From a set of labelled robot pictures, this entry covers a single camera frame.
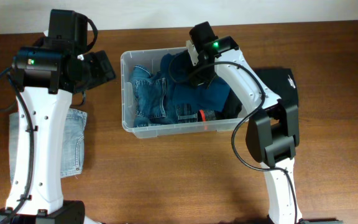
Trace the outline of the navy blue shirt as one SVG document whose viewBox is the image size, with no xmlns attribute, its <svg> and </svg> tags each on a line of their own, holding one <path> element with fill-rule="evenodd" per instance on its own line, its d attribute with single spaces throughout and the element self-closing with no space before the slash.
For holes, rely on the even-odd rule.
<svg viewBox="0 0 358 224">
<path fill-rule="evenodd" d="M 222 79 L 216 78 L 210 85 L 198 87 L 186 83 L 175 83 L 184 80 L 193 68 L 187 53 L 166 54 L 160 62 L 160 73 L 167 79 L 167 96 L 176 105 L 189 104 L 194 111 L 215 110 L 221 112 L 231 88 Z"/>
</svg>

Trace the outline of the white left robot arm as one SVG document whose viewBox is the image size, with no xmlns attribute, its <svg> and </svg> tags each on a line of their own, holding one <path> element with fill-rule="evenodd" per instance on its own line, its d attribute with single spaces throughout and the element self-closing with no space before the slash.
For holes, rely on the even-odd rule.
<svg viewBox="0 0 358 224">
<path fill-rule="evenodd" d="M 73 95 L 115 79 L 105 51 L 92 52 L 91 19 L 54 9 L 48 33 L 22 47 L 3 71 L 16 95 L 19 138 L 14 180 L 0 223 L 90 223 L 80 200 L 65 200 L 61 161 Z"/>
</svg>

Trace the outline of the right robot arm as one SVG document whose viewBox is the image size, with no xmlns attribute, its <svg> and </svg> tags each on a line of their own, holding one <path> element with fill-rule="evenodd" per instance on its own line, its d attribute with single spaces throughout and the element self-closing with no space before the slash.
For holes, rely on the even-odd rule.
<svg viewBox="0 0 358 224">
<path fill-rule="evenodd" d="M 298 105 L 285 98 L 290 90 L 296 90 L 292 77 L 264 81 L 247 63 L 236 41 L 230 36 L 216 36 L 209 22 L 195 25 L 189 35 L 186 48 L 193 66 L 188 75 L 190 83 L 207 84 L 222 78 L 246 110 L 245 118 L 232 132 L 231 144 L 236 144 L 236 134 L 246 124 L 246 146 L 259 166 L 243 159 L 240 162 L 264 173 L 269 222 L 301 223 L 293 180 L 295 149 L 300 143 Z"/>
</svg>

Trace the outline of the dark blue jeans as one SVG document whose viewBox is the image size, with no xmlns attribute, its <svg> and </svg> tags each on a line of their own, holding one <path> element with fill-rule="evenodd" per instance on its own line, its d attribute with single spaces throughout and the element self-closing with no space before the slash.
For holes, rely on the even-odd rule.
<svg viewBox="0 0 358 224">
<path fill-rule="evenodd" d="M 173 102 L 174 83 L 162 72 L 151 73 L 135 65 L 130 79 L 137 102 L 134 127 L 194 123 L 198 114 L 186 103 Z"/>
</svg>

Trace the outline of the black shorts red grey waistband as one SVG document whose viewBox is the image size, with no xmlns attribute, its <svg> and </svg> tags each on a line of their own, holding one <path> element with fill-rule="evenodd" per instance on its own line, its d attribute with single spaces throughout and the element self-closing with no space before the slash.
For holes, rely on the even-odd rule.
<svg viewBox="0 0 358 224">
<path fill-rule="evenodd" d="M 221 119 L 234 119 L 238 118 L 242 110 L 242 103 L 231 90 L 227 96 L 224 108 L 221 112 L 213 110 L 199 110 L 198 121 L 215 121 Z"/>
</svg>

